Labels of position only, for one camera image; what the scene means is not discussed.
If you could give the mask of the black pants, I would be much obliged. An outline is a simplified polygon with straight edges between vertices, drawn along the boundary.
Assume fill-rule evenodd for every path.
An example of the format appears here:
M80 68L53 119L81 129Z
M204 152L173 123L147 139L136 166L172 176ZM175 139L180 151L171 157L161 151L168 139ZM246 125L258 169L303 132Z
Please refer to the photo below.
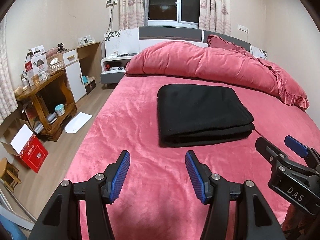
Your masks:
M157 92L157 115L162 147L230 142L255 129L253 115L229 87L164 85Z

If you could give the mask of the pink bed sheet mattress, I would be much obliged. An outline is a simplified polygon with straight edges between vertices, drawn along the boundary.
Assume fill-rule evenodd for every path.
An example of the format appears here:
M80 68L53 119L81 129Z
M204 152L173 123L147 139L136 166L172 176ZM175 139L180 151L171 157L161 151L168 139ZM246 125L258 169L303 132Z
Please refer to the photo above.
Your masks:
M124 77L97 114L66 178L86 181L127 150L131 164L124 186L107 208L116 239L199 239L208 206L196 198L185 167L184 156L192 150L226 180L252 180L278 221L284 222L289 202L269 189L271 165L256 151L255 141L265 137L291 160L303 163L284 139L290 135L319 149L319 128L310 116L274 95L232 86L253 116L254 128L243 139L222 142L219 136L210 139L207 134L218 130L209 120L220 104L205 104L204 95L195 96L192 103L169 100L170 109L188 115L182 120L176 114L159 120L161 88L176 84L205 86L207 82L163 75Z

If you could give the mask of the small wooden stool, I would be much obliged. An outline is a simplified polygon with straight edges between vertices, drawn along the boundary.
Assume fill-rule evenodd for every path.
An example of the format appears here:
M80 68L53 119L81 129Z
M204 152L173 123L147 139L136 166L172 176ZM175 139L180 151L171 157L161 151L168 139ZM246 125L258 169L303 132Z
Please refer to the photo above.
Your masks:
M14 193L15 187L21 184L21 180L18 177L19 170L8 162L7 158L2 158L0 161L0 178L4 185Z

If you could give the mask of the red open cardboard box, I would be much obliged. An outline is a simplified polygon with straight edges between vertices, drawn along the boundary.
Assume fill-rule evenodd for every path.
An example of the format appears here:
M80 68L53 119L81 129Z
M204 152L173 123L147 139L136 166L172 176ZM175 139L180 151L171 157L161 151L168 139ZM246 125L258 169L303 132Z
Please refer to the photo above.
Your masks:
M23 120L17 119L4 131L1 144L5 150L21 161L35 173L38 173L48 151Z

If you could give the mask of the white paper on floor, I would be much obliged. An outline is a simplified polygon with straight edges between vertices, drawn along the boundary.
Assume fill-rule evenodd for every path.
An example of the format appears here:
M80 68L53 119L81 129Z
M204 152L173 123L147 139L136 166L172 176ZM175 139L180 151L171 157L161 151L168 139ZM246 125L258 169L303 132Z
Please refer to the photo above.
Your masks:
M82 128L90 119L92 115L79 112L66 126L65 132L75 134L80 128Z

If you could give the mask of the light blue jar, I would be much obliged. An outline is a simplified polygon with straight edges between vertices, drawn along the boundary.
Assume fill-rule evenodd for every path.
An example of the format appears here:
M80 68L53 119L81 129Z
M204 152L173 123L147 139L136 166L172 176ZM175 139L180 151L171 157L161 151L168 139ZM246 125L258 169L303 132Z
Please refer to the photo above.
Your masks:
M63 104L59 104L55 107L55 112L57 116L63 116L65 114L65 106Z

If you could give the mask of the floral curtain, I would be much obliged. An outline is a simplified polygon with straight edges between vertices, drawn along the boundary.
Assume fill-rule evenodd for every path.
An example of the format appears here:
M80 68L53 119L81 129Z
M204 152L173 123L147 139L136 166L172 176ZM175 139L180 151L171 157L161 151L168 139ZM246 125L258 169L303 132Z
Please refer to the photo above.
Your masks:
M231 0L200 0L199 29L231 35Z
M119 29L133 29L143 25L143 0L119 0Z
M7 18L4 17L1 21L1 43L0 43L0 111L1 111L1 124L4 120L16 111L18 108L17 100L14 94L14 89L10 79L6 43L6 28Z

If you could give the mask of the pink folded duvet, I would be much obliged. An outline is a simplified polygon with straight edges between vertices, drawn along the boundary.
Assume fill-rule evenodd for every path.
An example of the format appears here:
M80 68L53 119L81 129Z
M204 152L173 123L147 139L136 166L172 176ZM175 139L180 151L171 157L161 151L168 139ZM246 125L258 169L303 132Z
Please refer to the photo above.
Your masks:
M165 75L207 81L213 78L213 53L182 41L157 43L135 55L126 66L129 75Z

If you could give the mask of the right floral curtain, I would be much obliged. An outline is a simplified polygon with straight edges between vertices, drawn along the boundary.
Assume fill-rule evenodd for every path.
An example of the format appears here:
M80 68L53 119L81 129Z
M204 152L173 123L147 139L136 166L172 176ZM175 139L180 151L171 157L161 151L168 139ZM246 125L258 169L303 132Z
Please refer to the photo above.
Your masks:
M199 29L231 35L231 0L200 0Z

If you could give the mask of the white red product box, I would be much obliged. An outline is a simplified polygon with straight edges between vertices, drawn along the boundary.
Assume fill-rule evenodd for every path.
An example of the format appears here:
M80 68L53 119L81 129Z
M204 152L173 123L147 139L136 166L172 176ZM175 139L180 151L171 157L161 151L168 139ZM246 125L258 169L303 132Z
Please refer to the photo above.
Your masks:
M48 70L46 51L43 45L29 49L24 67L28 79L31 79L36 74L41 76L42 72Z

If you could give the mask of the white wood cabinet desk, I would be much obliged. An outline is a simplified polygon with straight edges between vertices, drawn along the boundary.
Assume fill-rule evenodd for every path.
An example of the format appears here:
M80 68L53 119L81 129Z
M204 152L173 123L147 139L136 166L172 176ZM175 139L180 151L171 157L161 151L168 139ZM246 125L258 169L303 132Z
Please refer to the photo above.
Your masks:
M47 62L48 66L58 63L63 66L68 88L77 102L100 82L101 59L100 42L94 42L51 55Z

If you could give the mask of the grey white nightstand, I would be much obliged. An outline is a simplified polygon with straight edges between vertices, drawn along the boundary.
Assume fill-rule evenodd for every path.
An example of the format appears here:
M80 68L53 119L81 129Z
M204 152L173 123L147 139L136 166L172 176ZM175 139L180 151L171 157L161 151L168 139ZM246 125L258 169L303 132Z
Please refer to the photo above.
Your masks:
M102 72L100 74L100 83L103 85L118 83L126 73L126 65L137 55L136 53L128 53L118 55L116 57L105 57L101 63Z

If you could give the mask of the grey bed headboard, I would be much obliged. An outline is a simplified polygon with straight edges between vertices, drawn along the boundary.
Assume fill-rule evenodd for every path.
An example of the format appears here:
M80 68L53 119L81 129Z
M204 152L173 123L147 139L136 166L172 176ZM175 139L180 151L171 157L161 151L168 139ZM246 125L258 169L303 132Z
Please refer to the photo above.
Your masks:
M217 36L219 40L225 40L227 47L240 46L250 52L254 57L262 59L267 58L266 51L238 38L201 29L169 26L138 27L105 33L105 54L107 57L124 54L137 54L149 46L166 40L186 41L199 47L207 47L208 37L212 35Z

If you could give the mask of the left floral curtain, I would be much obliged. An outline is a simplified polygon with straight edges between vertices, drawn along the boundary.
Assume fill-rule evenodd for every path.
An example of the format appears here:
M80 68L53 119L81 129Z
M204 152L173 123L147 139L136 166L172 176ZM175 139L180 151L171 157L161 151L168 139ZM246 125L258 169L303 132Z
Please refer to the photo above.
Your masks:
M143 25L143 0L119 0L119 29L133 29Z

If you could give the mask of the white wall socket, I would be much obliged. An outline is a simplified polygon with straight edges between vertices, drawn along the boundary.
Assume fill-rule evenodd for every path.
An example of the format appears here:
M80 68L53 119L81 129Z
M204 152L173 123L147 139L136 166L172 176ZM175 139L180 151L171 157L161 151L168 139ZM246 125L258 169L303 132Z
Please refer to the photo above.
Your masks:
M240 30L240 31L243 31L243 32L245 32L245 33L249 33L249 29L246 27L246 26L243 26L243 25L238 25L238 30Z

